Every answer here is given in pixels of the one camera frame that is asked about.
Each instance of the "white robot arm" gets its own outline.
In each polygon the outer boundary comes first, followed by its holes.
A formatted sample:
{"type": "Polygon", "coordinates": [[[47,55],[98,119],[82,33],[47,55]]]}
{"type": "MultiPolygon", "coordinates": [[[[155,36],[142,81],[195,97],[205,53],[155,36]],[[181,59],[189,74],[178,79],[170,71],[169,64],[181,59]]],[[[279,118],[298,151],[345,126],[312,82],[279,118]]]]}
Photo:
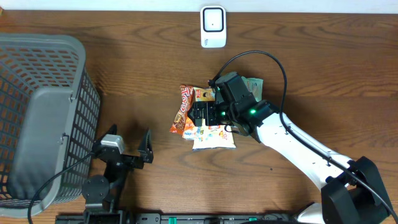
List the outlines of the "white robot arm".
{"type": "MultiPolygon", "coordinates": [[[[290,129],[307,143],[317,148],[324,155],[333,158],[333,160],[349,167],[347,163],[351,159],[347,156],[341,155],[322,143],[309,136],[284,114],[284,121],[290,126],[290,129]]],[[[293,136],[286,132],[282,123],[280,122],[279,114],[272,114],[263,121],[263,125],[257,128],[257,134],[262,143],[275,149],[281,153],[292,164],[299,168],[312,182],[318,187],[319,190],[326,185],[328,177],[338,177],[343,171],[334,165],[329,164],[326,160],[316,155],[303,144],[298,142],[293,136]]],[[[322,217],[322,206],[319,203],[314,203],[306,208],[297,217],[298,222],[302,223],[318,223],[324,224],[322,217]]]]}
{"type": "Polygon", "coordinates": [[[214,102],[195,102],[188,117],[195,126],[205,119],[207,126],[235,126],[234,133],[252,136],[297,166],[321,191],[322,205],[313,204],[296,219],[304,223],[363,224],[379,223],[392,215],[386,188],[376,165],[366,157],[357,161],[327,148],[283,114],[287,77],[282,64],[273,55],[259,50],[243,52],[228,60],[217,75],[209,80],[215,90],[214,102]],[[234,59],[246,54],[263,54],[280,67],[284,92],[280,108],[267,100],[256,101],[236,72],[221,76],[234,59]],[[348,190],[347,185],[356,186],[348,190]]]}

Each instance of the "mesh basket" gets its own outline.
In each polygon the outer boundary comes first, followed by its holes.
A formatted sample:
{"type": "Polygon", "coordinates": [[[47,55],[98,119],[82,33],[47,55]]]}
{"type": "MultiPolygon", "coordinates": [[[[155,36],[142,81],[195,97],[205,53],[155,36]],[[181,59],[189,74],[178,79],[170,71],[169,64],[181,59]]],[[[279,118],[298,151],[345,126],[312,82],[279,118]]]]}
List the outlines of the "mesh basket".
{"type": "MultiPolygon", "coordinates": [[[[100,98],[85,57],[73,37],[0,34],[0,215],[26,217],[41,185],[90,152],[100,98]]],[[[53,181],[32,214],[76,199],[89,167],[53,181]]]]}

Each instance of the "candy wrapper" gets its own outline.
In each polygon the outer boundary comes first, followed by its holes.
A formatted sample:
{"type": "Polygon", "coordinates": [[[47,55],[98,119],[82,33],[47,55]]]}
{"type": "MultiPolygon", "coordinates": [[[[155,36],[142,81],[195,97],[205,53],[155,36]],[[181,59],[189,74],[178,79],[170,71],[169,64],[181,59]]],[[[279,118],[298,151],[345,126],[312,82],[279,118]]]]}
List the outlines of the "candy wrapper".
{"type": "Polygon", "coordinates": [[[173,125],[170,128],[170,132],[183,134],[185,129],[185,124],[187,122],[192,123],[191,119],[188,118],[187,113],[192,105],[193,86],[180,85],[180,89],[181,89],[182,104],[180,110],[177,112],[177,115],[175,115],[173,125]]]}
{"type": "Polygon", "coordinates": [[[195,90],[195,102],[216,100],[216,93],[212,88],[203,89],[193,87],[193,89],[195,90]]]}
{"type": "Polygon", "coordinates": [[[242,77],[242,80],[248,90],[253,93],[256,101],[260,102],[262,98],[262,79],[242,77]]]}
{"type": "Polygon", "coordinates": [[[197,127],[192,150],[197,151],[216,147],[236,148],[232,133],[225,131],[224,127],[225,125],[205,126],[205,120],[203,120],[202,127],[197,127]]]}

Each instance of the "wooden surface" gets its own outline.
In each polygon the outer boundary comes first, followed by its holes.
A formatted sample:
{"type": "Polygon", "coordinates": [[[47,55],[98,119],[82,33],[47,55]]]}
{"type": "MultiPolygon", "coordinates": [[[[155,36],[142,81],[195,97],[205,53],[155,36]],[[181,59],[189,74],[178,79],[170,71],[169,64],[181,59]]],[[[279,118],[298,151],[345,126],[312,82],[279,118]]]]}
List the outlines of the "wooden surface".
{"type": "MultiPolygon", "coordinates": [[[[251,138],[235,136],[236,150],[192,152],[191,141],[169,133],[181,104],[178,86],[206,86],[227,59],[252,49],[284,64],[289,118],[331,149],[374,161],[398,209],[398,16],[232,13],[222,49],[201,48],[198,13],[5,11],[0,32],[80,39],[103,93],[98,133],[116,123],[134,154],[143,130],[153,130],[154,163],[131,174],[123,193],[132,211],[294,212],[320,201],[305,175],[251,138]]],[[[280,103],[283,79],[269,58],[250,55],[227,70],[264,79],[263,98],[280,103]]],[[[91,174],[104,168],[93,161],[91,174]]],[[[80,198],[34,221],[83,210],[80,198]]]]}

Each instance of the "black cable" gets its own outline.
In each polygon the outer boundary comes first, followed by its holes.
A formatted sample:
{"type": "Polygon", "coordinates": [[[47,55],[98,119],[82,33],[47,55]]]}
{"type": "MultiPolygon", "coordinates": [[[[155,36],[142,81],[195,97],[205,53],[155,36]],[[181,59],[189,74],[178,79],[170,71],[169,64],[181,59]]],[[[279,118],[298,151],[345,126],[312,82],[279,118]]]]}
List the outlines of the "black cable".
{"type": "Polygon", "coordinates": [[[298,137],[290,128],[290,126],[286,125],[285,121],[284,121],[284,117],[283,117],[283,110],[284,110],[284,104],[285,104],[285,97],[286,97],[286,91],[287,91],[287,77],[286,77],[286,72],[284,67],[282,66],[281,62],[274,57],[272,54],[268,53],[268,52],[263,52],[261,50],[249,50],[247,52],[243,52],[240,53],[234,57],[232,57],[230,60],[228,60],[220,69],[220,71],[217,73],[217,75],[211,80],[210,85],[214,86],[215,85],[215,81],[221,76],[221,73],[223,72],[223,70],[229,65],[229,63],[231,63],[233,60],[237,59],[240,56],[243,55],[247,55],[247,54],[263,54],[266,55],[270,58],[272,58],[278,65],[280,70],[282,71],[282,74],[284,76],[284,92],[282,95],[282,102],[280,103],[280,111],[279,111],[279,118],[280,118],[280,122],[282,123],[282,125],[284,126],[284,128],[286,129],[286,131],[291,134],[299,143],[303,144],[305,147],[307,147],[309,150],[311,150],[312,152],[314,152],[316,155],[320,156],[322,159],[327,160],[330,164],[336,166],[337,168],[341,169],[344,173],[346,173],[347,175],[349,175],[352,179],[354,179],[357,183],[359,183],[360,185],[362,185],[364,188],[366,188],[368,191],[370,191],[373,195],[375,195],[380,201],[381,203],[385,206],[385,208],[388,210],[388,212],[392,215],[392,217],[394,218],[396,224],[398,224],[398,216],[395,213],[394,209],[391,208],[387,202],[371,187],[369,186],[367,183],[363,182],[359,177],[357,177],[355,174],[353,174],[352,172],[350,172],[346,167],[344,167],[343,165],[339,164],[338,162],[334,161],[331,157],[328,157],[326,155],[324,155],[322,152],[318,151],[317,149],[315,149],[313,146],[309,145],[307,142],[305,142],[303,139],[301,139],[300,137],[298,137]]]}
{"type": "Polygon", "coordinates": [[[84,160],[86,160],[87,158],[89,158],[91,155],[93,155],[92,152],[90,152],[89,154],[87,154],[85,157],[79,159],[77,162],[75,162],[73,165],[70,165],[69,167],[63,169],[62,171],[60,171],[58,174],[55,174],[53,177],[51,177],[48,181],[46,181],[46,183],[43,184],[43,186],[41,186],[41,188],[39,190],[36,191],[35,195],[32,197],[32,200],[30,201],[30,204],[27,208],[27,220],[29,221],[29,224],[33,224],[32,221],[32,207],[33,204],[35,202],[35,200],[37,200],[39,198],[39,195],[41,193],[41,191],[48,186],[48,184],[50,184],[51,182],[53,182],[57,177],[61,176],[62,174],[68,172],[70,169],[74,168],[75,166],[77,166],[78,164],[82,163],[84,160]]]}
{"type": "Polygon", "coordinates": [[[240,132],[240,131],[232,130],[232,126],[233,126],[233,125],[231,125],[231,124],[226,124],[226,125],[224,126],[224,131],[226,131],[226,132],[228,132],[228,133],[239,134],[239,135],[242,135],[242,136],[245,136],[245,137],[249,136],[249,134],[243,134],[243,133],[240,132]],[[228,126],[231,127],[231,131],[228,131],[228,130],[226,129],[228,126]]]}

